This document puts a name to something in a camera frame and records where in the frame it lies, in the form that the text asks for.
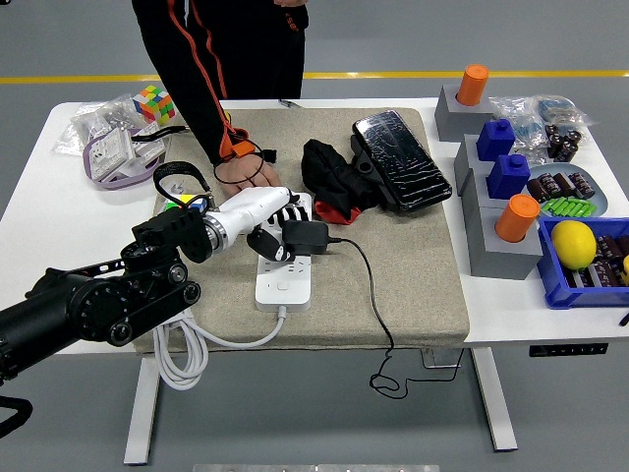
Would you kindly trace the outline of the person's right hand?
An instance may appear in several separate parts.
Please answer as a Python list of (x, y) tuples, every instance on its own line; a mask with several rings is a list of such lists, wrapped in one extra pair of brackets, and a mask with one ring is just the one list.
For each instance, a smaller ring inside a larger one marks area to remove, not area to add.
[(274, 169), (253, 154), (223, 162), (215, 167), (214, 172), (217, 181), (229, 196), (247, 188), (282, 185)]

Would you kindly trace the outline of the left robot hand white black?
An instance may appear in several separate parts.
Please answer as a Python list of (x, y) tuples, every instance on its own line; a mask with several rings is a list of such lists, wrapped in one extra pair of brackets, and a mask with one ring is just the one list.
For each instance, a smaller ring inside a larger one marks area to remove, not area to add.
[(263, 225), (277, 216), (277, 223), (287, 222), (285, 207), (308, 220), (308, 202), (304, 194), (293, 193), (286, 187), (250, 187), (223, 203), (217, 210), (208, 212), (203, 220), (212, 241), (212, 249), (221, 253), (230, 248), (240, 234), (247, 236), (249, 246), (260, 256), (272, 262), (292, 262), (290, 251), (276, 232), (268, 232)]

